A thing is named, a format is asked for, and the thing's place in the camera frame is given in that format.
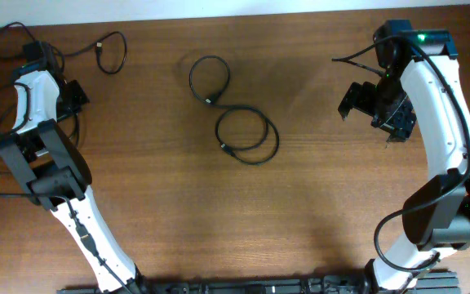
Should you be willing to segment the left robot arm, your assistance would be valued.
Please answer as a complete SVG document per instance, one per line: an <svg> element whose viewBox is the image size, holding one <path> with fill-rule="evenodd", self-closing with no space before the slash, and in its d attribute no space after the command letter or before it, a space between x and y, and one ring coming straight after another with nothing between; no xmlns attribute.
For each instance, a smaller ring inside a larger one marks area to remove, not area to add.
<svg viewBox="0 0 470 294"><path fill-rule="evenodd" d="M44 207L70 233L91 266L100 293L144 293L132 259L121 249L95 203L90 169L59 122L88 103L75 80L64 78L53 47L24 45L26 63L14 72L18 95L11 134L0 156L32 203Z"/></svg>

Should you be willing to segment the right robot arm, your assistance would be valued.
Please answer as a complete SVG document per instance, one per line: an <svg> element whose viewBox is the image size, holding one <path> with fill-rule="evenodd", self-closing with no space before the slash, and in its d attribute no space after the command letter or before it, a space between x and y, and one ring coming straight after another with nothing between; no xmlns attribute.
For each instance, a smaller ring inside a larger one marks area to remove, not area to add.
<svg viewBox="0 0 470 294"><path fill-rule="evenodd" d="M458 52L444 29L416 30L388 20L374 33L377 83L353 83L339 104L371 117L390 140L419 129L427 183L396 211L403 231L360 274L329 275L325 293L456 293L456 273L443 259L470 247L470 113L459 78Z"/></svg>

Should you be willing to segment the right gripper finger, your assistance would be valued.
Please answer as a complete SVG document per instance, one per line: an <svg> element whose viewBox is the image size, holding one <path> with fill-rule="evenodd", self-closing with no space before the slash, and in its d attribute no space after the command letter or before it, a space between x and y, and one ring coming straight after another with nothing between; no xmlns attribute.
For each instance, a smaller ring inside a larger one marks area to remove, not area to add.
<svg viewBox="0 0 470 294"><path fill-rule="evenodd" d="M344 98L341 100L338 112L343 121L349 115L349 112L352 109L356 109L364 114L367 114L364 109L363 104L361 103L363 86L357 82L353 82L347 92L344 95Z"/></svg>
<svg viewBox="0 0 470 294"><path fill-rule="evenodd" d="M389 131L389 136L386 140L387 143L397 143L401 141L400 132L398 129L392 129Z"/></svg>

